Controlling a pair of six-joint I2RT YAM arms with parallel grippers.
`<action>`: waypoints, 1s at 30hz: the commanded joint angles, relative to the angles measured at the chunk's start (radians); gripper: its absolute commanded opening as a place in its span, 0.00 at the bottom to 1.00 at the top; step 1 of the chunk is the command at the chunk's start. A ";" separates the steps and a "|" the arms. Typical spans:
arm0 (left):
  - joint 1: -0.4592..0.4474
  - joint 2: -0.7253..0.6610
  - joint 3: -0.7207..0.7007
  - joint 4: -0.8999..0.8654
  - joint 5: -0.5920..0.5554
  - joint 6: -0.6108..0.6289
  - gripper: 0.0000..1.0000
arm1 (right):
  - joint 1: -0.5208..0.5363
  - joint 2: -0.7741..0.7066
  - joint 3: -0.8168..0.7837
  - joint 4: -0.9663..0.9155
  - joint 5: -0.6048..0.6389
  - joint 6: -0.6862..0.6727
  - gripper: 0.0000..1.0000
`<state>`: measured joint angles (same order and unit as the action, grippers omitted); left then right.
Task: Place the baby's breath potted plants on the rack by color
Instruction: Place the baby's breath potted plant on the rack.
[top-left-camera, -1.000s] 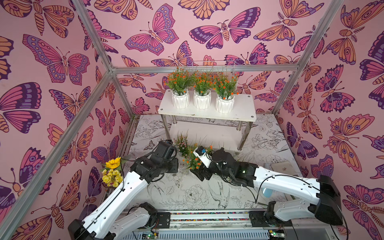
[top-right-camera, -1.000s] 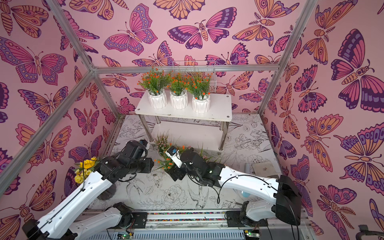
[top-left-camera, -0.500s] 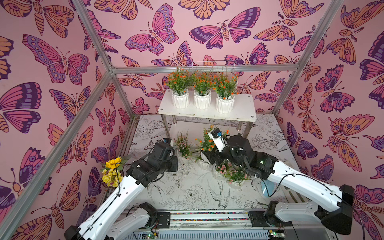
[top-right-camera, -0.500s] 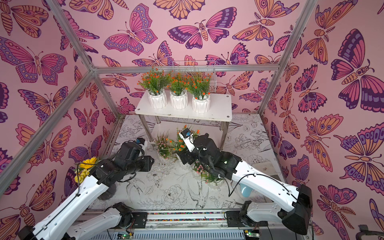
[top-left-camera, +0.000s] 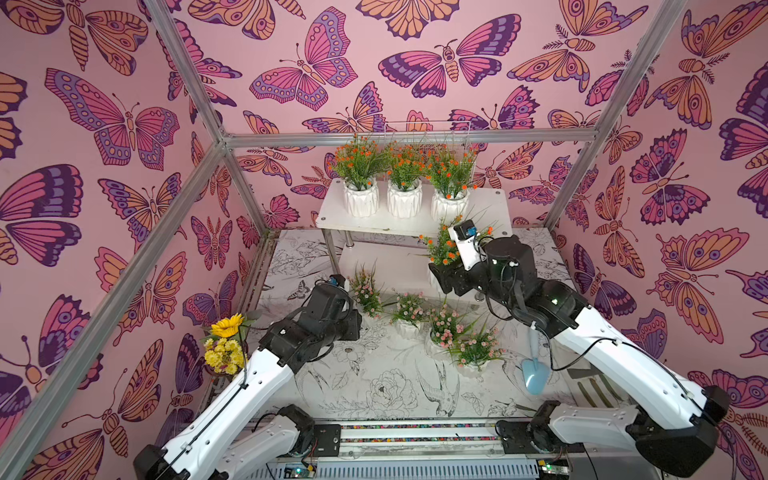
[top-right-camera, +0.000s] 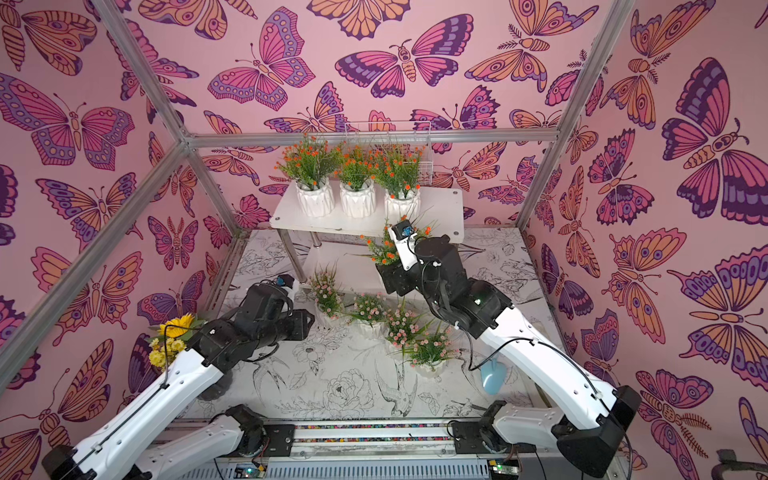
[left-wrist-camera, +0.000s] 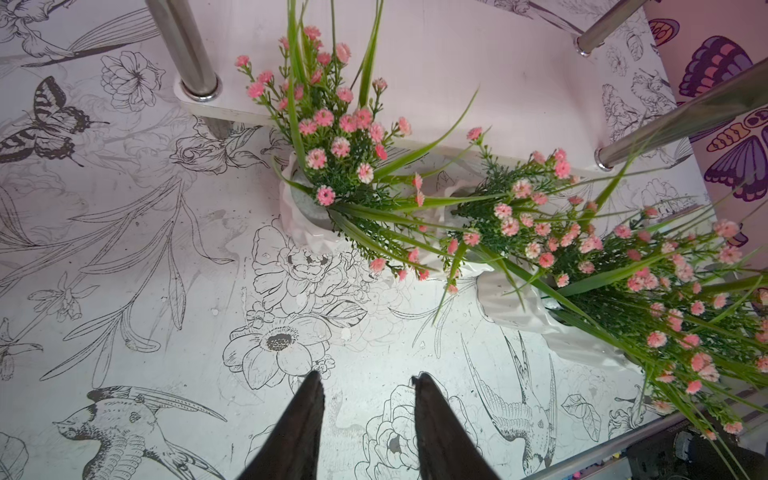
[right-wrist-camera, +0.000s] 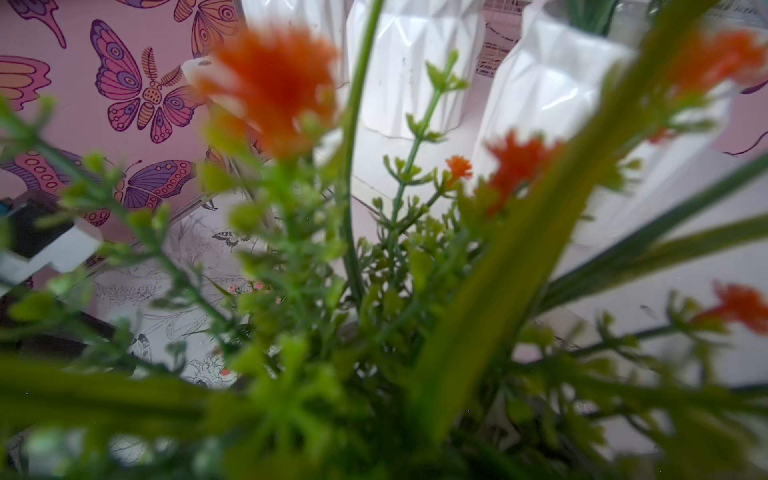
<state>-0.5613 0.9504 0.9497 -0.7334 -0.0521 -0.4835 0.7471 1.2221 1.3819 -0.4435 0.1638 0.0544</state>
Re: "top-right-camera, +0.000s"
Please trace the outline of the orange potted plant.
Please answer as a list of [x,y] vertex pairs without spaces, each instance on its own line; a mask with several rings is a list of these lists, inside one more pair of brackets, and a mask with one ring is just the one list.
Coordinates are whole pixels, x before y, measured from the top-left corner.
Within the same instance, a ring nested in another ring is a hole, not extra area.
[[384,190],[385,217],[390,224],[413,218],[421,207],[420,179],[423,147],[385,144],[374,153],[372,179]]
[[371,216],[376,209],[374,164],[369,150],[357,145],[339,148],[339,163],[336,178],[340,187],[340,202],[343,213],[353,219]]
[[332,146],[315,136],[305,135],[298,143],[286,147],[276,168],[297,189],[301,211],[311,218],[329,215],[335,200],[331,178],[342,160],[339,146]]
[[[380,238],[374,238],[362,235],[361,238],[365,241],[366,246],[369,250],[369,253],[367,256],[377,265],[377,264],[391,264],[396,261],[400,261],[400,258],[398,256],[397,250],[395,248],[395,245],[393,241],[390,239],[388,234],[388,227],[393,224],[386,224],[383,229],[383,233]],[[415,241],[415,253],[416,253],[416,244],[420,240],[424,240],[426,238],[429,238],[432,236],[433,233],[433,226],[427,225],[424,228],[419,228],[415,226],[412,222],[411,224],[416,229],[416,241]]]

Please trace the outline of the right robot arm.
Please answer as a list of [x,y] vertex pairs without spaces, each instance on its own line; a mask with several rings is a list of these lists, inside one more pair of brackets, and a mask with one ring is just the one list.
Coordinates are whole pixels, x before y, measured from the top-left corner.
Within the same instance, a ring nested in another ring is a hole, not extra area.
[[419,293],[430,313],[471,341],[491,348],[479,368],[505,358],[555,403],[552,408],[516,409],[492,403],[477,421],[483,446],[511,453],[521,446],[554,448],[586,477],[608,474],[640,406],[629,386],[598,379],[540,333],[493,284],[467,275],[448,236],[427,237],[404,220],[385,230],[396,249],[380,267],[386,292]]

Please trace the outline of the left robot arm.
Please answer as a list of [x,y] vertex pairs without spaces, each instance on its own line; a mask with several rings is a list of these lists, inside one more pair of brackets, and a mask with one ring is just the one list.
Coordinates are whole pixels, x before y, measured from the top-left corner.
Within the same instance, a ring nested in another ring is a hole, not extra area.
[[280,275],[252,285],[241,303],[208,321],[188,346],[128,407],[76,446],[58,446],[42,466],[50,479],[173,479],[230,453],[262,454],[269,437],[263,416],[238,405],[169,443],[155,439],[198,396],[258,350],[307,338],[314,316],[294,305],[298,280]]

